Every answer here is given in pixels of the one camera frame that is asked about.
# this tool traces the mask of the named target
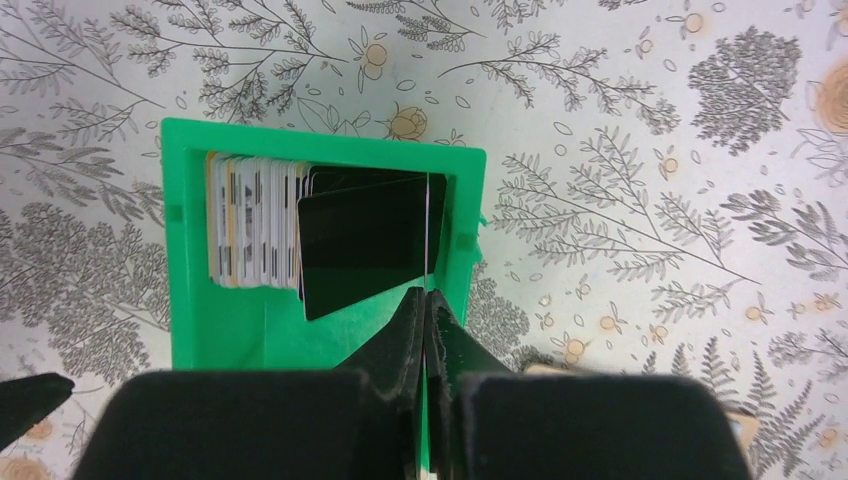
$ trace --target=floral wallpaper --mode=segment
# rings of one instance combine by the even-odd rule
[[[845,52],[845,0],[0,0],[0,376],[77,382],[0,477],[170,363],[166,116],[486,149],[487,348],[698,379],[755,478],[848,477]]]

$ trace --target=black card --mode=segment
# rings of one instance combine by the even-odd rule
[[[313,190],[313,196],[298,202],[307,320],[424,275],[427,181],[427,175],[420,174],[323,194]],[[427,270],[432,273],[447,181],[430,174],[429,182]]]
[[[403,170],[383,170],[376,168],[347,168],[314,166],[310,170],[312,184],[311,195],[379,185],[393,180],[405,180],[426,175],[420,172]]]

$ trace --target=card stack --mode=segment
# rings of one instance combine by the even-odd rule
[[[442,175],[210,152],[206,177],[222,287],[296,289],[314,320],[434,271]]]

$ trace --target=black plastic piece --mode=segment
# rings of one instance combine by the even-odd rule
[[[112,398],[74,478],[360,478],[372,401],[353,371],[144,374]]]
[[[462,479],[462,412],[456,401],[459,376],[464,372],[511,372],[459,325],[442,292],[428,293],[424,315],[430,470],[441,479]]]
[[[377,461],[398,462],[396,470],[413,478],[418,470],[425,296],[421,287],[407,290],[389,323],[335,368],[368,374],[379,399],[372,408],[379,413],[372,417],[372,435],[363,445],[379,452]]]
[[[44,373],[0,383],[0,450],[71,397],[74,382]]]
[[[678,377],[462,378],[469,480],[743,480],[727,417]]]

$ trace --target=green plastic card holder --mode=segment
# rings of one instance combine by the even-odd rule
[[[417,279],[314,322],[305,320],[296,290],[215,285],[206,241],[210,151],[444,174],[441,248],[428,282],[464,323],[472,269],[481,259],[483,150],[167,118],[162,165],[175,369],[332,368],[388,322],[409,286],[421,285]]]

